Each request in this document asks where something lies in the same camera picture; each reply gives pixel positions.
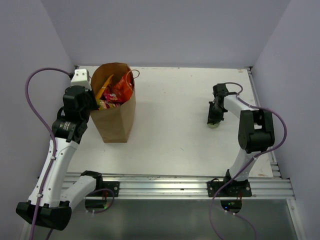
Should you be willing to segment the colourful fruit candy packet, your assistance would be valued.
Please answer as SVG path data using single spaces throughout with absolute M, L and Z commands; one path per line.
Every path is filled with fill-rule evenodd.
M 97 100 L 96 103 L 100 111 L 107 110 L 107 109 L 114 109 L 121 106 L 120 103 L 110 103 L 110 102 L 107 102 L 106 100 L 101 100 L 101 99 Z

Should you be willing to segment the pink silver chips bag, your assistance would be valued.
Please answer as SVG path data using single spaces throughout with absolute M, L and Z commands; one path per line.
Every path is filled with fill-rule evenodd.
M 123 103 L 124 99 L 121 94 L 104 92 L 103 96 L 108 103 Z

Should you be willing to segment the cassava chips bag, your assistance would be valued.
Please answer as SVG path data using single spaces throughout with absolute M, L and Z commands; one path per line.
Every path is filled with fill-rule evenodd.
M 128 70 L 121 78 L 112 77 L 110 84 L 110 93 L 121 94 L 123 100 L 130 100 L 134 90 L 132 70 Z

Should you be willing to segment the orange Kettle chips bag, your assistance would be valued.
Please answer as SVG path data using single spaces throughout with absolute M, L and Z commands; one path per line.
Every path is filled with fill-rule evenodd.
M 100 90 L 98 91 L 98 93 L 95 95 L 95 99 L 96 99 L 96 100 L 99 100 L 99 99 L 102 97 L 105 89 L 107 88 L 107 86 L 108 86 L 108 85 L 110 84 L 110 82 L 112 81 L 113 76 L 114 76 L 114 74 L 112 74 L 112 75 L 110 75 L 110 76 L 108 77 L 108 79 L 105 81 L 105 83 L 103 84 L 103 86 L 101 87 L 101 89 L 100 89 Z

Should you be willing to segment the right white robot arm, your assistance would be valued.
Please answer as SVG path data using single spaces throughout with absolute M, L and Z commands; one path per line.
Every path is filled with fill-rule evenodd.
M 207 182 L 209 197 L 252 196 L 249 174 L 257 161 L 275 143 L 272 113 L 240 100 L 239 93 L 227 89 L 226 83 L 213 86 L 213 101 L 209 102 L 207 125 L 216 128 L 231 112 L 239 120 L 238 144 L 240 150 L 233 165 L 226 171 L 222 181 L 214 178 Z

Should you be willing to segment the brown paper bag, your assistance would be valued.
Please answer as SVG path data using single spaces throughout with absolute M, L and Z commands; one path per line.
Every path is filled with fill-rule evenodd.
M 134 70 L 126 63 L 113 62 L 99 66 L 93 73 L 91 88 L 94 96 L 104 85 L 110 75 L 121 78 L 128 70 L 132 70 L 133 93 L 130 100 L 119 103 L 120 107 L 105 110 L 94 110 L 90 116 L 104 143 L 126 143 L 129 139 L 136 110 L 136 93 Z M 110 93 L 110 84 L 105 92 Z

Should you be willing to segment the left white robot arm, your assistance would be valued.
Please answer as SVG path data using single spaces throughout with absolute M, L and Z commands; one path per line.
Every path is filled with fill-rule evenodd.
M 90 113 L 98 108 L 89 86 L 68 87 L 62 100 L 63 107 L 52 124 L 53 138 L 39 179 L 28 200 L 16 207 L 16 213 L 29 224 L 58 231 L 66 228 L 72 211 L 84 197 L 99 196 L 104 190 L 102 174 L 86 170 L 62 192 L 70 161 L 88 128 Z

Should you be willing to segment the small green candy packet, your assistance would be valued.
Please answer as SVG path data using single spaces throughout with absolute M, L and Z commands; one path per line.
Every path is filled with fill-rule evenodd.
M 211 129 L 218 128 L 220 126 L 220 123 L 208 123 L 207 126 Z

